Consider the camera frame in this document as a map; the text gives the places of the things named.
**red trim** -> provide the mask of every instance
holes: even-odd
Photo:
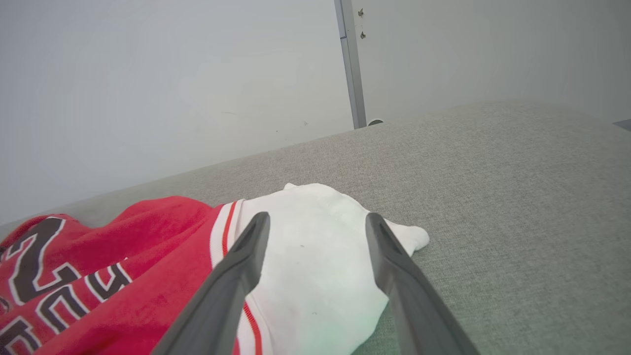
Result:
[[[223,252],[223,256],[226,256],[228,253],[228,232],[230,230],[230,223],[232,221],[232,215],[235,211],[235,206],[237,202],[233,202],[230,207],[230,213],[228,214],[228,219],[226,220],[226,226],[223,229],[223,239],[221,240],[221,251]],[[252,332],[254,333],[254,354],[262,355],[263,354],[263,344],[261,342],[261,330],[259,329],[259,325],[256,323],[256,319],[252,315],[252,311],[250,311],[250,307],[248,307],[247,302],[243,305],[243,310],[245,311],[245,316],[250,323],[250,328],[252,328]]]
[[[230,213],[228,214],[228,219],[226,220],[226,226],[223,228],[223,239],[221,240],[221,251],[223,252],[223,256],[228,254],[228,232],[230,231],[230,223],[232,222],[232,215],[235,211],[236,202],[232,203],[230,206]]]
[[[248,307],[247,302],[244,303],[243,309],[245,311],[245,316],[247,317],[247,320],[250,321],[250,327],[254,332],[254,347],[256,349],[254,351],[254,354],[262,355],[263,344],[261,342],[261,330],[259,330],[259,325],[256,323],[256,319],[254,319],[252,312],[250,312],[250,308]]]

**white cloth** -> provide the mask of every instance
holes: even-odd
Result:
[[[261,211],[270,216],[269,240],[261,280],[246,303],[263,333],[262,353],[351,354],[387,304],[370,263],[369,211],[322,184],[287,184],[244,201],[235,235]],[[429,242],[422,228],[387,223],[409,255]]]

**printed number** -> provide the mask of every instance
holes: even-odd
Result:
[[[68,262],[63,263],[52,271],[55,280],[46,285],[40,285],[39,279],[44,268],[43,260],[46,247],[61,232],[65,220],[49,217],[39,222],[37,226],[25,233],[10,248],[7,259],[23,249],[24,244],[31,239],[31,243],[22,251],[15,265],[15,271],[9,281],[13,299],[17,305],[24,305],[39,295],[50,292],[80,277],[79,273]]]
[[[35,352],[42,345],[31,332],[32,329],[33,327],[22,317],[15,318],[0,330],[0,354],[14,354],[11,347],[18,340],[22,340],[31,353]]]

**white stripe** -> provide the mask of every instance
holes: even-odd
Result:
[[[232,203],[227,203],[221,207],[219,215],[213,225],[213,230],[210,232],[210,260],[213,263],[213,268],[223,260],[223,251],[221,250],[221,239],[223,238],[223,229],[226,226],[228,220],[228,214],[230,213],[230,206]]]
[[[251,292],[245,297],[245,303],[247,303],[247,306],[250,308],[250,313],[252,313],[252,316],[256,321],[256,325],[259,326],[259,333],[261,333],[261,349],[263,351],[263,354],[272,354],[272,342],[271,338],[269,337],[268,326],[265,323],[265,320],[263,319],[263,316],[259,311],[259,307],[256,304],[254,296]]]
[[[232,248],[232,246],[235,244],[235,239],[239,237],[237,235],[237,227],[239,225],[239,215],[241,212],[241,204],[243,203],[243,201],[245,200],[239,200],[235,202],[235,211],[232,215],[232,220],[230,221],[230,230],[228,231],[228,250]]]
[[[239,327],[237,328],[237,338],[239,340],[240,355],[254,355],[256,353],[254,332],[252,331],[250,321],[247,320],[247,316],[245,315],[244,310],[241,310]]]

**gray couch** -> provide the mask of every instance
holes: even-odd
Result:
[[[425,228],[430,244],[413,259],[481,353],[631,351],[631,132],[553,105],[464,105],[54,212],[94,227],[140,200],[217,205],[289,182],[330,185]],[[389,310],[356,353],[398,353]]]

